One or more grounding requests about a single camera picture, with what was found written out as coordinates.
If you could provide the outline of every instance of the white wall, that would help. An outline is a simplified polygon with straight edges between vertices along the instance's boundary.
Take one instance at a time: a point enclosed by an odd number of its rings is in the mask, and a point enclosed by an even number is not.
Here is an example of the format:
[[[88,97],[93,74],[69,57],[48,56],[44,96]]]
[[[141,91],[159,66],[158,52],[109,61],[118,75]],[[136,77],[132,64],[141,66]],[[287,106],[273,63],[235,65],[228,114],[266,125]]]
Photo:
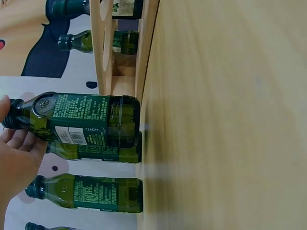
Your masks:
[[[72,21],[69,33],[76,34],[89,29],[89,17],[82,16]],[[43,92],[75,92],[98,94],[98,89],[89,89],[87,81],[96,81],[94,56],[72,51],[68,66],[62,79],[38,77],[0,76],[0,96],[25,99],[31,94]],[[58,166],[55,172],[52,166]],[[134,177],[135,166],[132,164],[66,161],[54,154],[46,154],[39,174],[53,176],[71,173],[101,177]],[[5,230],[23,230],[27,222],[34,222],[48,228],[57,226],[75,227],[82,230],[135,230],[136,215],[126,213],[107,213],[100,211],[72,210],[56,206],[47,200],[34,200],[24,193],[11,202],[5,218]]]

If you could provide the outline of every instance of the black spot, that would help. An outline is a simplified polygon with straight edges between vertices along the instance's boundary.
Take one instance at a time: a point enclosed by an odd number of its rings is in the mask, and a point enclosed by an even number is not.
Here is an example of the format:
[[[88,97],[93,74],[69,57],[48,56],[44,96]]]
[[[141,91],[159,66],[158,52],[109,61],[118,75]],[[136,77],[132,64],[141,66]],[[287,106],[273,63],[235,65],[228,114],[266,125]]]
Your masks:
[[[52,166],[52,170],[53,171],[57,171],[59,168],[56,166],[56,165],[54,165],[54,166]]]
[[[88,81],[88,82],[86,83],[86,86],[87,86],[88,88],[90,88],[90,89],[95,89],[95,88],[98,87],[98,84],[97,84],[97,82],[95,82],[95,81]]]

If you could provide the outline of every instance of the green label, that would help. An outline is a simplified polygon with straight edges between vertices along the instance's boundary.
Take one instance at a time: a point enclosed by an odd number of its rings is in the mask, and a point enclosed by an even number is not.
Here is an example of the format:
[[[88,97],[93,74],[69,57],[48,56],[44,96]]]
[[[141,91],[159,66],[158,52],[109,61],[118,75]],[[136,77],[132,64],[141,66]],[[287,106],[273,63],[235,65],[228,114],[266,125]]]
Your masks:
[[[133,17],[135,0],[114,0],[113,16]]]
[[[108,96],[58,94],[49,128],[62,143],[105,146],[108,107]]]
[[[78,158],[102,159],[103,161],[119,161],[119,148],[95,145],[79,145]]]
[[[115,53],[121,53],[121,46],[123,43],[123,33],[120,31],[114,32],[114,38],[113,38],[113,51]]]
[[[75,176],[73,205],[117,212],[118,179]]]

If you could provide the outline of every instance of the finger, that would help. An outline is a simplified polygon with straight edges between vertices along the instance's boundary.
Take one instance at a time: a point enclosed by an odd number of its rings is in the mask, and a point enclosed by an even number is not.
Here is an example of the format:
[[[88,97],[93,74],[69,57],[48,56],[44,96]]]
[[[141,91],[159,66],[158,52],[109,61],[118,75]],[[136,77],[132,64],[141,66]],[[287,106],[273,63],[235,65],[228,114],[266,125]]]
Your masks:
[[[17,150],[24,144],[24,140],[27,134],[28,131],[24,129],[16,130],[11,140],[9,140],[6,144]]]
[[[0,101],[0,122],[2,122],[6,115],[9,113],[10,107],[10,99],[8,95],[4,95],[4,97]]]
[[[41,139],[37,139],[36,144],[30,150],[29,155],[35,162],[37,169],[39,168],[40,164],[42,163],[43,157],[46,153],[48,142],[43,141]]]
[[[28,132],[27,136],[24,139],[24,144],[19,148],[21,151],[31,151],[33,149],[34,145],[37,142],[37,137],[33,134]]]
[[[0,140],[2,140],[4,143],[8,143],[9,140],[13,138],[15,131],[15,129],[4,129],[4,131],[0,134]]]

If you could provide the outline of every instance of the dark blue shape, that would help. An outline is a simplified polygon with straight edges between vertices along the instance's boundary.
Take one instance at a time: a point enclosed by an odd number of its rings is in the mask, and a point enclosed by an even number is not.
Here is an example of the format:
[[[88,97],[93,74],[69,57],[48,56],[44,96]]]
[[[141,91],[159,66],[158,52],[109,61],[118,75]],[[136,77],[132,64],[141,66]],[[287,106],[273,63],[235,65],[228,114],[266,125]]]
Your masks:
[[[90,88],[90,89],[95,89],[95,88],[98,87],[98,84],[97,84],[97,82],[95,82],[95,81],[88,81],[88,82],[86,83],[86,86],[87,86],[88,88]]]
[[[60,35],[67,34],[72,18],[53,18],[51,9],[54,1],[46,1],[49,24],[43,24],[43,34],[31,49],[21,76],[61,78],[63,75],[70,53],[58,49],[58,39]]]

